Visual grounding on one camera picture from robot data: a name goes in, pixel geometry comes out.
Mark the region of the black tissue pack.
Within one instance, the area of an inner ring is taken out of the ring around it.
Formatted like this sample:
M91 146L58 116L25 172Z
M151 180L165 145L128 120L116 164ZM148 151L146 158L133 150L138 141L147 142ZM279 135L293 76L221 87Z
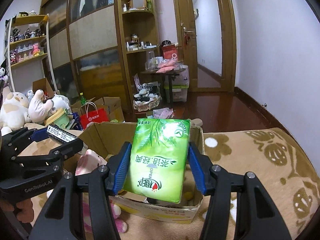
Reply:
M78 138L76 135L73 135L72 133L69 133L64 129L61 129L59 126L55 125L47 126L47 134L50 138L58 141L61 144L71 142Z

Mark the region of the pink swirl roll squishy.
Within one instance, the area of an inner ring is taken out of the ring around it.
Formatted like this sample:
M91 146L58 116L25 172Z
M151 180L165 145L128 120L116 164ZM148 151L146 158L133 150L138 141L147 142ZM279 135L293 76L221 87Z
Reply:
M77 163L75 175L91 173L97 167L106 165L107 161L93 150L88 149L85 155L82 155Z

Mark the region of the pink bear plush toy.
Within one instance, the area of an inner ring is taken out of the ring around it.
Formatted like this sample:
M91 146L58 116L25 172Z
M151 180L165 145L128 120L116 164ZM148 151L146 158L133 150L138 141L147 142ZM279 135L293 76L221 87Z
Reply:
M103 207L102 214L107 216L108 221L114 221L114 225L119 233L127 232L127 223L120 219L121 208L118 205L111 203L108 205L107 210ZM85 232L92 234L92 219L88 197L85 197L82 201L82 216Z

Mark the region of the green tissue pack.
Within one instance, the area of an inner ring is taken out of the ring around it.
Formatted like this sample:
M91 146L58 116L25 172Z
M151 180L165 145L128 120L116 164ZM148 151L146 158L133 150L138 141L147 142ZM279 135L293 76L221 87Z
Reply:
M189 120L139 119L123 190L179 203L189 138Z

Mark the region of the white brown plush bear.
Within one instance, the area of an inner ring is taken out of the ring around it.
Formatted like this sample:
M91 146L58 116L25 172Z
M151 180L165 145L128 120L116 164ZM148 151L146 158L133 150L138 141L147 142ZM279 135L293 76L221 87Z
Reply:
M16 131L31 122L29 100L20 92L10 92L1 106L1 135Z

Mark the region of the green yellow plush toy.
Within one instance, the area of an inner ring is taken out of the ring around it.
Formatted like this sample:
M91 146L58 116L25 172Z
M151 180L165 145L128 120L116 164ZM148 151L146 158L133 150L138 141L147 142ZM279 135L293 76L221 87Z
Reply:
M59 108L56 113L44 121L44 125L56 125L61 129L67 128L70 118L65 108Z

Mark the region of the white long ear plush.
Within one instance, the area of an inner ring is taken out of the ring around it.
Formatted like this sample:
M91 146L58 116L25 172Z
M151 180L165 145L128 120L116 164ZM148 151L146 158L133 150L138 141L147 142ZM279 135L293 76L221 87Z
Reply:
M28 115L31 121L36 124L42 124L54 107L54 102L51 99L43 102L43 97L43 90L38 89L29 103Z

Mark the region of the red paper shopping bag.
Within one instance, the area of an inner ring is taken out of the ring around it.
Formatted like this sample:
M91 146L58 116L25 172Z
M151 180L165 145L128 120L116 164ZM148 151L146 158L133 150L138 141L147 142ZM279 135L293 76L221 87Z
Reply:
M83 129L91 123L102 123L109 121L106 111L103 108L98 108L93 102L86 102L83 105L84 113L80 116L80 123Z

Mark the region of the green glass bottle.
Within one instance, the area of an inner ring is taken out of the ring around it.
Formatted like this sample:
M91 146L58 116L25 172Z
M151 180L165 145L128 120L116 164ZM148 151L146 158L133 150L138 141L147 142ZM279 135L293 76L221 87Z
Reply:
M80 93L80 102L81 102L81 105L84 106L87 102L86 98L84 97L84 94L83 93Z

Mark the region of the beige flower blanket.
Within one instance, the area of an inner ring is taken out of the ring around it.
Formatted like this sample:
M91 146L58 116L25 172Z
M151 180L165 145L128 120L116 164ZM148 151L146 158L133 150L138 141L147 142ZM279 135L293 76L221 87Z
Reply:
M236 239L289 239L290 234L272 197L253 172L233 174L200 153L181 123L157 120L146 131L136 124L97 124L99 140L111 153L106 165L75 176L64 173L44 205L30 239L84 239L82 194L89 195L94 239L119 239L109 198L135 184L160 200L178 201L184 171L191 166L199 191L210 196L202 239L225 239L231 193L238 195Z

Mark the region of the open brown cardboard box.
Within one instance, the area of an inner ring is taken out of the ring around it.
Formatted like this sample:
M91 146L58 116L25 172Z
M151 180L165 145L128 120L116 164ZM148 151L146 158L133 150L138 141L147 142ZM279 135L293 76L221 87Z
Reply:
M102 97L102 98L92 98L87 100L88 102L93 102L93 104L87 104L83 106L81 101L78 100L76 103L71 105L73 113L78 113L81 115L86 115L90 111L94 111L95 107L97 109L103 108L107 114L109 121L114 122L124 122L123 110L121 108L120 97Z

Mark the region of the lace trimmed basket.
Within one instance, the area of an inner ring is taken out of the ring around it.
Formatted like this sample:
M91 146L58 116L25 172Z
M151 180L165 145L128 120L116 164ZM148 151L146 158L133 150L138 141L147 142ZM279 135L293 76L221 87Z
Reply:
M137 93L133 96L133 108L139 112L152 110L161 102L160 83L138 83Z

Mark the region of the white yellow display shelf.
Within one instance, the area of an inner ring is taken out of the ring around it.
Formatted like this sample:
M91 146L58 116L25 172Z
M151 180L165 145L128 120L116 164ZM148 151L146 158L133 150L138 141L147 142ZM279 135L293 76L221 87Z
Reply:
M4 58L12 92L47 78L57 90L49 45L49 14L22 12L5 23Z

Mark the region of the wooden wardrobe cabinet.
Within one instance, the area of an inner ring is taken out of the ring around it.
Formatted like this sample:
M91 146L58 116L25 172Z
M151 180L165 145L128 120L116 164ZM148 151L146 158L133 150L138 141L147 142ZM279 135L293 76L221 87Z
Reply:
M133 77L159 51L154 0L42 0L56 89L75 102L119 97L133 111Z

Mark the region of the clear plastic storage bin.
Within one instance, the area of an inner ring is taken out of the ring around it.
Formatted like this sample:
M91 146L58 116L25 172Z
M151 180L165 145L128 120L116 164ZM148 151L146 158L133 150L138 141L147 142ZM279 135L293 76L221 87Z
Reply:
M186 102L187 101L187 95L188 95L188 86L178 86L173 85L172 86L172 99L173 102ZM170 103L170 89L169 86L164 86L167 102Z

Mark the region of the small dark side table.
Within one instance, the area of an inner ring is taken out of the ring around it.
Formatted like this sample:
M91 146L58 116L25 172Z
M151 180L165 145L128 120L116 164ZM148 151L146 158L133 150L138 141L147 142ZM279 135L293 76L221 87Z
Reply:
M179 76L182 72L184 72L185 69L178 69L178 70L171 70L165 73L158 73L156 70L150 70L150 71L142 71L141 74L144 75L159 75L161 77L161 86L162 86L162 94L165 96L165 99L167 103L170 105L173 103L173 85L172 81L176 79L177 76ZM168 77L168 86L169 86L169 96L167 96L165 92L165 79L166 76Z

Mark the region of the pink cloth bundle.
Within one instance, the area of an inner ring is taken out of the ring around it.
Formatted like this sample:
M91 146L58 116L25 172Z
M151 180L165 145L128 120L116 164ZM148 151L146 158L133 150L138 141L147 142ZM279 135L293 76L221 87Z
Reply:
M157 73L167 73L174 70L177 67L176 60L170 59L168 61L163 61L158 65Z

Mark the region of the red bag on table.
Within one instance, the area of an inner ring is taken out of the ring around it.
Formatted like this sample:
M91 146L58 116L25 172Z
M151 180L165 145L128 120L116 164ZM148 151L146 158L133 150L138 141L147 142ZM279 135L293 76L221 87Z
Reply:
M162 52L165 60L178 60L178 51L175 44L163 46Z

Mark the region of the wooden door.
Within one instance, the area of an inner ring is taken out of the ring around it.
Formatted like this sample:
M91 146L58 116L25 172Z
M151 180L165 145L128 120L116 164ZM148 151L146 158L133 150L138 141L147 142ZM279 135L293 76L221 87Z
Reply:
M236 28L232 0L174 0L178 51L193 92L232 92Z

